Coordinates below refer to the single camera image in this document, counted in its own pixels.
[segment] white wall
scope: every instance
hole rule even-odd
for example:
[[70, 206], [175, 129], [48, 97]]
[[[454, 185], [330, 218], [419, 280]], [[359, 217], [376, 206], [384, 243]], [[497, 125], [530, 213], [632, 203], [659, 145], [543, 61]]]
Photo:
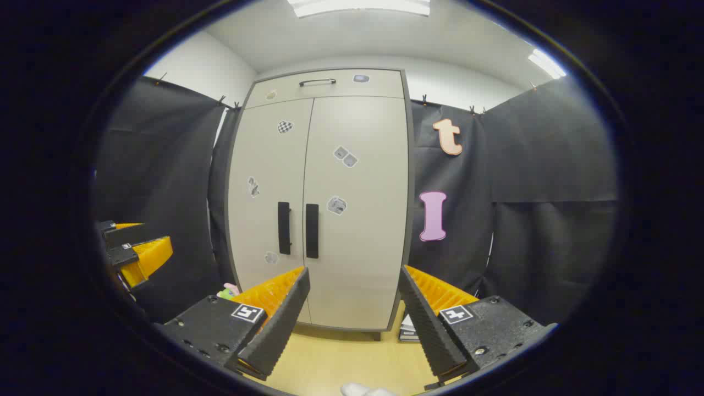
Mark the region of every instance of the white wall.
[[241, 106], [255, 80], [256, 71], [220, 40], [198, 32], [176, 46], [144, 74], [161, 78], [220, 100]]
[[411, 99], [423, 99], [481, 113], [501, 104], [523, 90], [488, 75], [449, 63], [400, 56], [340, 56], [286, 65], [257, 75], [256, 79], [300, 70], [333, 67], [387, 67], [406, 70]]

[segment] screw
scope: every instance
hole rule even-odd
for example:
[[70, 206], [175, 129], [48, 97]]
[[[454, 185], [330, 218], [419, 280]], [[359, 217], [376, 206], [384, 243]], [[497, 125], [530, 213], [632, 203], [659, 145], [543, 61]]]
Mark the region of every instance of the screw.
[[230, 351], [230, 347], [225, 344], [215, 344], [215, 347], [222, 353], [228, 353]]

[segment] white ceiling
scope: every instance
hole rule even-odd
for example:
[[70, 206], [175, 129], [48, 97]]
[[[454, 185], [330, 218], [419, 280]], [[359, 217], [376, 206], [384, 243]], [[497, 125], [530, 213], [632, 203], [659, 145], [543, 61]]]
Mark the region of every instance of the white ceiling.
[[207, 31], [257, 73], [331, 56], [387, 55], [462, 66], [521, 89], [550, 80], [528, 60], [531, 45], [464, 1], [431, 0], [430, 17], [368, 10], [298, 18], [287, 0], [259, 0]]

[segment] black curtain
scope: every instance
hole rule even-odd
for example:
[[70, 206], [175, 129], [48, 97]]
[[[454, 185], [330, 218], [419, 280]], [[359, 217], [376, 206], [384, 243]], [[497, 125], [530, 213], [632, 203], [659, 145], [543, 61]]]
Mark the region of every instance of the black curtain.
[[[415, 201], [408, 265], [474, 294], [486, 266], [491, 242], [491, 190], [486, 136], [478, 116], [450, 106], [412, 103], [415, 148]], [[449, 118], [460, 128], [457, 156], [440, 148], [433, 123]], [[443, 240], [423, 242], [425, 207], [419, 195], [442, 191]]]
[[494, 202], [616, 200], [608, 132], [572, 78], [509, 99], [482, 122]]
[[234, 127], [241, 109], [227, 111], [222, 122], [218, 140], [213, 148], [213, 161], [210, 163], [208, 182], [208, 206], [210, 207], [210, 239], [213, 243], [213, 255], [218, 265], [220, 279], [235, 284], [232, 262], [227, 250], [227, 233], [225, 230], [225, 190], [227, 189], [227, 164], [230, 148], [236, 135]]
[[114, 110], [96, 166], [100, 221], [145, 223], [173, 255], [139, 301], [164, 322], [221, 286], [208, 232], [208, 174], [224, 106], [142, 77]]
[[494, 244], [479, 294], [538, 322], [563, 322], [597, 279], [617, 212], [617, 163], [597, 111], [571, 78], [482, 116]]

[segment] pink object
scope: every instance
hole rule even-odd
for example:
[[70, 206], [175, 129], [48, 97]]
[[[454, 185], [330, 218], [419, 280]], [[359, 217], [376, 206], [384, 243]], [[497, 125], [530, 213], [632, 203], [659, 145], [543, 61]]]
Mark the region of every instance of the pink object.
[[425, 203], [425, 227], [420, 233], [420, 240], [445, 239], [445, 230], [442, 229], [442, 203], [447, 199], [447, 195], [440, 191], [424, 192], [420, 195], [420, 200]]
[[225, 283], [223, 286], [225, 286], [225, 289], [229, 290], [231, 295], [236, 296], [239, 294], [239, 288], [236, 285]]

